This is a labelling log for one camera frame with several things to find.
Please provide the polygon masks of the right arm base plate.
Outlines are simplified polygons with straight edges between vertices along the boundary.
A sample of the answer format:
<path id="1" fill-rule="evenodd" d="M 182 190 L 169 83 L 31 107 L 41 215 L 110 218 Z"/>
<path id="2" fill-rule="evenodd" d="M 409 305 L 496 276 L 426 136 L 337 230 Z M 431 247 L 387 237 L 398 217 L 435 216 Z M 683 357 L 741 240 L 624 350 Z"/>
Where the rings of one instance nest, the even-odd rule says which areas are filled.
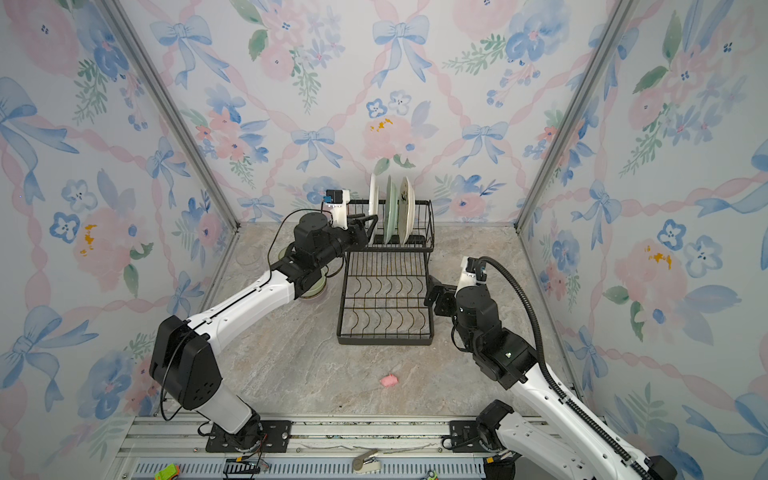
<path id="1" fill-rule="evenodd" d="M 500 423 L 477 420 L 452 420 L 449 433 L 441 440 L 444 450 L 452 453 L 481 453 L 496 455 L 507 450 L 500 439 Z"/>

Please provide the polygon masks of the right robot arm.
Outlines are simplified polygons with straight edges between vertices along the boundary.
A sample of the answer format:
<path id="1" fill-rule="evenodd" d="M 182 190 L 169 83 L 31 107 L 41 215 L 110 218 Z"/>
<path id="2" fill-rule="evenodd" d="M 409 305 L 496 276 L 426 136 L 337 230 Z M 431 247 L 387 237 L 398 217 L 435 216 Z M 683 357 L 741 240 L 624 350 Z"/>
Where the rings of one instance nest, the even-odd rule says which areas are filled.
<path id="1" fill-rule="evenodd" d="M 452 320 L 481 372 L 524 400 L 549 426 L 542 430 L 502 400 L 476 417 L 476 442 L 494 460 L 527 458 L 557 479 L 675 479 L 672 463 L 647 455 L 611 430 L 570 393 L 540 354 L 502 326 L 484 284 L 457 288 L 430 277 L 424 300 Z"/>

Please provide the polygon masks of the light green ceramic bowl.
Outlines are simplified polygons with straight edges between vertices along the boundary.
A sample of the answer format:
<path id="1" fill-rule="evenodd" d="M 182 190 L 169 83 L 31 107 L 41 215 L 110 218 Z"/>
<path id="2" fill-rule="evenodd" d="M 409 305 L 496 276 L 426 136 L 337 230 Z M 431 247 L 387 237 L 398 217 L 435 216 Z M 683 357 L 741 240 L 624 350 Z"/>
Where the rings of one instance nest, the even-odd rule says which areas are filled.
<path id="1" fill-rule="evenodd" d="M 302 299 L 310 299 L 318 296 L 321 294 L 327 285 L 327 274 L 328 274 L 328 267 L 323 267 L 321 269 L 321 276 L 320 279 L 315 282 L 302 296 Z"/>

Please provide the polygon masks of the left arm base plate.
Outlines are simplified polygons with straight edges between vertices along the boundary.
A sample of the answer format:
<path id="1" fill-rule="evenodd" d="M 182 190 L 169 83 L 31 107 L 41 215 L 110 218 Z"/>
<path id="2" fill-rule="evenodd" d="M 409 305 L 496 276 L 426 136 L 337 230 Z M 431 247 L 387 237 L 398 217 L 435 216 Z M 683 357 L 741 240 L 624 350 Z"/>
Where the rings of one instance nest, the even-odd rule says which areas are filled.
<path id="1" fill-rule="evenodd" d="M 291 437 L 289 420 L 258 420 L 248 422 L 239 432 L 227 433 L 214 424 L 207 434 L 207 453 L 285 453 Z"/>

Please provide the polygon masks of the white floral plate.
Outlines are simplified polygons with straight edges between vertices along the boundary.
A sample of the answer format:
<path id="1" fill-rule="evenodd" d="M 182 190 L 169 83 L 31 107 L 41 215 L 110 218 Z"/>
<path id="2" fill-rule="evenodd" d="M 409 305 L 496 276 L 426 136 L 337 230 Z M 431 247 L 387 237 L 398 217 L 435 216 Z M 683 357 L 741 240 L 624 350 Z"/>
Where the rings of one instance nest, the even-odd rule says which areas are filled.
<path id="1" fill-rule="evenodd" d="M 379 205 L 379 184 L 377 181 L 377 176 L 375 174 L 372 174 L 370 177 L 370 183 L 369 183 L 369 198 L 368 198 L 368 215 L 377 214 L 378 215 L 378 205 Z M 368 244 L 372 245 L 375 240 L 375 234 L 371 239 L 368 239 Z"/>

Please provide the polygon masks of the pale green plate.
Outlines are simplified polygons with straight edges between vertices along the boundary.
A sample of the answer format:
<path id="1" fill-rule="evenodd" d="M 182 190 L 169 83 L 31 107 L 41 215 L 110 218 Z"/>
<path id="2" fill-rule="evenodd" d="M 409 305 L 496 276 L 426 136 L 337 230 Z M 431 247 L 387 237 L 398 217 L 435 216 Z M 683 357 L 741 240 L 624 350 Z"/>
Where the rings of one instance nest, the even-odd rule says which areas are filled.
<path id="1" fill-rule="evenodd" d="M 396 182 L 391 176 L 388 177 L 386 187 L 386 201 L 384 206 L 384 233 L 383 244 L 388 245 L 392 240 L 396 228 L 398 217 L 398 188 Z"/>

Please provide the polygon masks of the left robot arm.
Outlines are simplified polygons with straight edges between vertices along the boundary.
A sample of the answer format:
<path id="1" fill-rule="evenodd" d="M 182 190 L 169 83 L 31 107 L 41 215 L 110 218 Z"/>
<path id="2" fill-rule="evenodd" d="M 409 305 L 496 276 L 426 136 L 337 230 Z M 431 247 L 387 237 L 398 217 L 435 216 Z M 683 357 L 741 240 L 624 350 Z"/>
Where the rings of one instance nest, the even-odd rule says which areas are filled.
<path id="1" fill-rule="evenodd" d="M 283 257 L 253 284 L 185 320 L 166 318 L 159 325 L 149 367 L 162 394 L 208 419 L 229 447 L 255 450 L 264 438 L 260 416 L 224 385 L 219 355 L 263 317 L 306 294 L 329 263 L 366 246 L 377 223 L 374 215 L 310 210 L 295 226 Z"/>

